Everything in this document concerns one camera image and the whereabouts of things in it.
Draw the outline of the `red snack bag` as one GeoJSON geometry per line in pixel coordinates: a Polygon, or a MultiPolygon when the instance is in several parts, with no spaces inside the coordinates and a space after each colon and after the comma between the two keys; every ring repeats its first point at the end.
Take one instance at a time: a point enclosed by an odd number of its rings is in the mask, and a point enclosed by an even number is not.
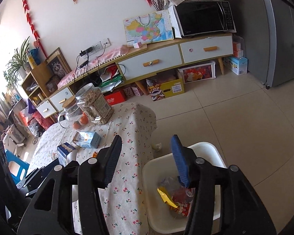
{"type": "Polygon", "coordinates": [[[194,198],[194,193],[194,188],[185,188],[184,194],[172,196],[172,199],[174,203],[178,205],[178,208],[174,209],[170,207],[169,209],[171,210],[171,212],[177,215],[178,217],[188,217],[194,198]]]}

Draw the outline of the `clear plastic water bottle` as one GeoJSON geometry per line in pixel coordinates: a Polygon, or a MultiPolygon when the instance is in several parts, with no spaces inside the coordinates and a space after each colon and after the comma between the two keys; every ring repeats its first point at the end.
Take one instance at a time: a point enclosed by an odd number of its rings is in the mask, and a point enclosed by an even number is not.
{"type": "Polygon", "coordinates": [[[185,193],[185,187],[181,185],[177,176],[163,178],[163,180],[158,183],[158,187],[160,186],[165,187],[170,196],[185,193]]]}

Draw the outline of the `yellow snack wrapper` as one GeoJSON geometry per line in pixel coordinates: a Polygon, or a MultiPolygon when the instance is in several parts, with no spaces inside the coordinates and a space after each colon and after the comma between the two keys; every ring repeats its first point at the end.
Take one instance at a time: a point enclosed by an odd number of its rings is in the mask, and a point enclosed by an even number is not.
{"type": "Polygon", "coordinates": [[[159,193],[161,199],[163,200],[164,203],[166,203],[167,205],[169,205],[170,207],[176,209],[178,208],[178,205],[176,205],[172,199],[172,197],[170,196],[170,194],[167,192],[167,190],[165,189],[165,187],[158,187],[157,188],[157,192],[159,193]]]}

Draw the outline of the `small tissue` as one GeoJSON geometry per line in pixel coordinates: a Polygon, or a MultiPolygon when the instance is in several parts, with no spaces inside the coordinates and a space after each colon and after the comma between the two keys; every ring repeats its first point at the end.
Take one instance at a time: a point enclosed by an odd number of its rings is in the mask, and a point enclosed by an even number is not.
{"type": "Polygon", "coordinates": [[[162,144],[161,143],[157,143],[157,144],[151,144],[152,146],[152,149],[155,151],[155,152],[159,152],[162,150],[162,144]]]}

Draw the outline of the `white trash bin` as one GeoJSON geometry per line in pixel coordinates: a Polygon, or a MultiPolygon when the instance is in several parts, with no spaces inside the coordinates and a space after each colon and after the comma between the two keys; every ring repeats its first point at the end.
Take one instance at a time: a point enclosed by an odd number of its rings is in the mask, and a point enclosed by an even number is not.
{"type": "MultiPolygon", "coordinates": [[[[217,148],[208,142],[199,142],[189,146],[197,157],[204,158],[212,165],[226,168],[217,148]]],[[[186,228],[186,217],[195,189],[186,189],[178,181],[178,171],[172,154],[149,161],[142,170],[142,184],[145,190],[145,205],[148,223],[152,230],[162,234],[182,232],[186,228]],[[165,203],[158,193],[163,187],[175,202],[186,203],[180,213],[165,203]]],[[[218,232],[220,221],[220,185],[215,186],[214,214],[212,234],[218,232]]]]}

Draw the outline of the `blue plastic stool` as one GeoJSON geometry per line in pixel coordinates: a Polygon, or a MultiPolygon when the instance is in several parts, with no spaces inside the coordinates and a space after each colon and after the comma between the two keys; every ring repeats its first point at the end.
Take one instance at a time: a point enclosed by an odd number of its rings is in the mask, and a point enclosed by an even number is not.
{"type": "Polygon", "coordinates": [[[10,173],[14,183],[18,184],[23,178],[26,177],[30,165],[10,152],[8,149],[5,150],[5,154],[8,164],[13,164],[16,169],[10,173]]]}

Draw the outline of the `blue cardboard box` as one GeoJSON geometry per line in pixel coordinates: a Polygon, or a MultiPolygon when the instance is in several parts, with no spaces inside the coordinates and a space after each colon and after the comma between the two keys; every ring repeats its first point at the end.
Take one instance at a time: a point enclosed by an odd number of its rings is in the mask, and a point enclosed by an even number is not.
{"type": "Polygon", "coordinates": [[[76,161],[77,149],[65,142],[57,146],[59,164],[64,167],[71,161],[76,161]]]}

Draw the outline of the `light blue milk carton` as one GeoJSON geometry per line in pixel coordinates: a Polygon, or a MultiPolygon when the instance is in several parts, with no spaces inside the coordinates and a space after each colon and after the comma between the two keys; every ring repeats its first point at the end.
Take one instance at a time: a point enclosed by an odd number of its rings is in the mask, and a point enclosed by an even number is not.
{"type": "Polygon", "coordinates": [[[73,143],[83,148],[97,148],[100,144],[101,136],[97,132],[77,132],[73,138],[73,143]]]}

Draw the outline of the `orange tangerine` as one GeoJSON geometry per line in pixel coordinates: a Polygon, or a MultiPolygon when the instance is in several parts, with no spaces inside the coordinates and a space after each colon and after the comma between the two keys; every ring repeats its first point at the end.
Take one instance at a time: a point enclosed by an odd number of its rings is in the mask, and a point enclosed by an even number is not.
{"type": "Polygon", "coordinates": [[[82,115],[80,117],[80,124],[81,125],[87,125],[89,123],[89,118],[87,115],[82,115]]]}
{"type": "Polygon", "coordinates": [[[74,123],[73,123],[73,128],[74,129],[76,129],[76,130],[78,130],[78,129],[81,129],[81,124],[78,122],[78,121],[75,121],[74,123]]]}

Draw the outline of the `glass teapot bamboo lid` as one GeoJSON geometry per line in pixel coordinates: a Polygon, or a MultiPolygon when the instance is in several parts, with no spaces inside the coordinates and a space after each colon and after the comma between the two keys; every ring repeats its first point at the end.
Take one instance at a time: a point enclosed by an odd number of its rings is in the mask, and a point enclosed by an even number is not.
{"type": "Polygon", "coordinates": [[[77,105],[76,98],[74,96],[67,99],[62,105],[62,112],[58,115],[58,123],[64,129],[73,128],[75,121],[80,122],[80,117],[83,112],[77,105]]]}

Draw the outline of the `wooden shelf unit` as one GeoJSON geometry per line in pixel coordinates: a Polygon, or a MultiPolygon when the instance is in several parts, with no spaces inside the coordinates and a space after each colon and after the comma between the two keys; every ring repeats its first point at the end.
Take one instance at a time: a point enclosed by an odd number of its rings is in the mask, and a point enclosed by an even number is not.
{"type": "Polygon", "coordinates": [[[46,84],[52,78],[46,61],[33,68],[21,83],[22,89],[35,107],[51,96],[46,84]]]}

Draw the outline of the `glass jar of seeds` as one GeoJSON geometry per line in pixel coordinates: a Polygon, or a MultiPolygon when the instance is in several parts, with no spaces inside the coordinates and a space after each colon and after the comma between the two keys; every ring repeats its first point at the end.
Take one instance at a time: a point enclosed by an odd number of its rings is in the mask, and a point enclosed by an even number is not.
{"type": "Polygon", "coordinates": [[[114,113],[99,87],[92,83],[83,86],[75,94],[77,105],[94,124],[106,124],[114,113]]]}

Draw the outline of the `potted green plant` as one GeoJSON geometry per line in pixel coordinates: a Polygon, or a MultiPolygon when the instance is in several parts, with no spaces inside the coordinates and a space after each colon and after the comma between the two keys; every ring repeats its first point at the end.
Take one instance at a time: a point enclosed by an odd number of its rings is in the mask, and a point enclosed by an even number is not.
{"type": "Polygon", "coordinates": [[[19,69],[24,68],[24,64],[27,62],[27,50],[30,46],[29,38],[27,37],[23,41],[20,48],[14,50],[12,58],[6,65],[4,78],[7,82],[7,89],[9,90],[12,90],[17,85],[20,77],[19,69]]]}

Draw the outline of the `pink cloth runner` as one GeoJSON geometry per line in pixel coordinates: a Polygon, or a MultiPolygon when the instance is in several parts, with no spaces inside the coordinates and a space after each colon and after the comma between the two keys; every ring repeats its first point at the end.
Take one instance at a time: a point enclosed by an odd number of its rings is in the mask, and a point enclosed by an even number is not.
{"type": "Polygon", "coordinates": [[[126,45],[121,45],[119,47],[116,47],[107,53],[103,54],[99,58],[95,58],[92,61],[89,61],[87,65],[85,65],[83,68],[71,71],[68,73],[63,79],[60,80],[57,87],[58,89],[62,88],[63,86],[67,85],[68,83],[74,81],[79,76],[86,74],[90,70],[97,68],[109,61],[115,60],[119,57],[125,56],[129,52],[129,48],[126,45]]]}

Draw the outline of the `framed cat picture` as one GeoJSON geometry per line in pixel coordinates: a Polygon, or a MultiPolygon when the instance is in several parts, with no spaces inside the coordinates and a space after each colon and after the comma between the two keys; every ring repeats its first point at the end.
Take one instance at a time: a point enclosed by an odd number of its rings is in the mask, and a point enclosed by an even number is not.
{"type": "Polygon", "coordinates": [[[60,79],[72,71],[59,47],[46,59],[46,65],[60,79]]]}

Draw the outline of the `red picture gift box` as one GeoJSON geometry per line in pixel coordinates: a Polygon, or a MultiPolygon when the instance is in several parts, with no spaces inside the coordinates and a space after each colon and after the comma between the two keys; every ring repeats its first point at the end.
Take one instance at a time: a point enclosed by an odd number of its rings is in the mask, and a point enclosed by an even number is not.
{"type": "Polygon", "coordinates": [[[184,84],[216,78],[216,62],[209,61],[178,69],[184,84]]]}

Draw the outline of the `blue white carton box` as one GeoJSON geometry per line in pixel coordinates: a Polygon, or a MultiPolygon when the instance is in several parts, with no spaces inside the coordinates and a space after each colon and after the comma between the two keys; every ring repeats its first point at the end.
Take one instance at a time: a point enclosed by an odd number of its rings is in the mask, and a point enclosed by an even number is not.
{"type": "Polygon", "coordinates": [[[243,75],[248,73],[248,59],[245,57],[225,57],[224,64],[236,75],[243,75]]]}

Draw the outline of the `yellow cardboard box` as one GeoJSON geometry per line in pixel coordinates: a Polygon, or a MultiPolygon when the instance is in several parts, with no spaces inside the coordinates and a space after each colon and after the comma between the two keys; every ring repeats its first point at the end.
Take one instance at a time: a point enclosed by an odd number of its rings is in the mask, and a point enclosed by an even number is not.
{"type": "Polygon", "coordinates": [[[146,85],[152,101],[183,94],[184,84],[177,75],[156,75],[146,79],[146,85]]]}

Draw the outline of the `white wooden tv cabinet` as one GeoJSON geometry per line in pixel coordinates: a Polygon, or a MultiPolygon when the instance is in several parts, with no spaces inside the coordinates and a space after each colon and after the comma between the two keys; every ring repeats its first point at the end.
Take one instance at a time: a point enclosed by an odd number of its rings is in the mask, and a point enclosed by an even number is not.
{"type": "Polygon", "coordinates": [[[52,95],[57,96],[65,88],[75,94],[84,84],[94,82],[111,65],[116,65],[122,75],[122,84],[118,87],[137,83],[166,70],[208,60],[218,60],[224,74],[222,58],[233,54],[232,42],[231,33],[219,33],[151,43],[139,49],[130,48],[125,56],[90,70],[52,95]]]}

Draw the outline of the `grey refrigerator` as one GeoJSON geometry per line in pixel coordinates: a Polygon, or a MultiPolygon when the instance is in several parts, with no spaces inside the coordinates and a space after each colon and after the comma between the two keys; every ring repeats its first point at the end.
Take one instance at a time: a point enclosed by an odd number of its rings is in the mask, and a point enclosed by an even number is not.
{"type": "Polygon", "coordinates": [[[292,0],[230,0],[248,71],[267,89],[294,79],[292,0]]]}

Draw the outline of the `black microwave oven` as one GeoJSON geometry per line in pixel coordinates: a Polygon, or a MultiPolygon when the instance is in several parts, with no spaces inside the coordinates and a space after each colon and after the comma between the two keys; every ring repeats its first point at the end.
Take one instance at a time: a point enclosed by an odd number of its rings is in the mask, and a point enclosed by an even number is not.
{"type": "Polygon", "coordinates": [[[216,32],[236,32],[228,1],[189,0],[173,6],[179,31],[183,37],[216,32]]]}

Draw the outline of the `red hanging decoration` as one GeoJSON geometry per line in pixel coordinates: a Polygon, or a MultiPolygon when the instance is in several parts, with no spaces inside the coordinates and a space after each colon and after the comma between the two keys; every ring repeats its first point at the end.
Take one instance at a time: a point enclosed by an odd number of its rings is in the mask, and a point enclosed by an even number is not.
{"type": "Polygon", "coordinates": [[[32,12],[30,10],[28,2],[27,2],[27,0],[22,0],[22,3],[23,3],[23,10],[24,10],[24,13],[25,13],[25,16],[26,16],[26,22],[30,26],[32,35],[34,36],[34,39],[35,39],[35,43],[41,49],[41,51],[44,54],[45,58],[47,58],[48,55],[47,55],[47,53],[46,53],[46,51],[45,51],[45,49],[44,49],[44,47],[43,47],[43,45],[41,43],[40,35],[39,35],[38,31],[36,30],[35,23],[34,23],[33,18],[32,18],[32,12]]]}

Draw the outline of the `white folder papers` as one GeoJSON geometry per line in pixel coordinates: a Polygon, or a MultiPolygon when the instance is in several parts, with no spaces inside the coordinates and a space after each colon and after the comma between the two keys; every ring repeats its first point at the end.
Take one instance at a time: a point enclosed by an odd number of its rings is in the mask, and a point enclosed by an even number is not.
{"type": "Polygon", "coordinates": [[[169,16],[170,16],[171,26],[174,29],[175,38],[182,38],[181,31],[179,29],[178,20],[177,20],[176,15],[175,15],[174,8],[175,8],[174,5],[170,5],[170,7],[168,7],[168,9],[167,9],[168,13],[169,13],[169,16]]]}

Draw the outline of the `colourful map board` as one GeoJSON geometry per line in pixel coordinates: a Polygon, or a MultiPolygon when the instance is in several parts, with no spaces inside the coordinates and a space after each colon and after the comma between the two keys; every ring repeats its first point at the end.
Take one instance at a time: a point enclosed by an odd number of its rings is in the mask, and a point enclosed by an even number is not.
{"type": "Polygon", "coordinates": [[[156,11],[123,20],[126,45],[148,44],[174,39],[168,10],[156,11]]]}

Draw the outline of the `wall power socket strip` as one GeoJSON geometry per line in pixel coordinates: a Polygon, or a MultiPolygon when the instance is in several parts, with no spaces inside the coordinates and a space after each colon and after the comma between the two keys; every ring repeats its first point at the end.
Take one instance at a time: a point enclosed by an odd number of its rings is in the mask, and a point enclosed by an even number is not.
{"type": "Polygon", "coordinates": [[[95,45],[87,48],[86,50],[82,50],[80,52],[80,57],[86,57],[87,55],[91,56],[97,52],[100,52],[106,48],[111,46],[110,40],[108,38],[102,39],[101,41],[97,42],[95,45]]]}

